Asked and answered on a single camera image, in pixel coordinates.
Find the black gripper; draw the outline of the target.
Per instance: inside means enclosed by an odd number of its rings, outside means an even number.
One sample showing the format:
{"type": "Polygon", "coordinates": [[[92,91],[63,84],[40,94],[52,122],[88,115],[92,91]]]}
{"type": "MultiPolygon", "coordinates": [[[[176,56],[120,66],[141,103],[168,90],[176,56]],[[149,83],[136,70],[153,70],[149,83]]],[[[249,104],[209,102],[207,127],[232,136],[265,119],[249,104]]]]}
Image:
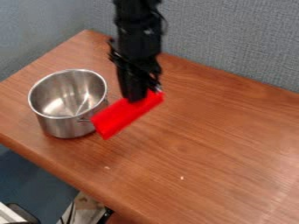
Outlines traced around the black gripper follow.
{"type": "Polygon", "coordinates": [[[156,57],[161,53],[164,32],[160,25],[121,25],[116,34],[108,44],[120,92],[129,102],[139,102],[147,97],[147,91],[156,92],[160,86],[163,69],[156,57]]]}

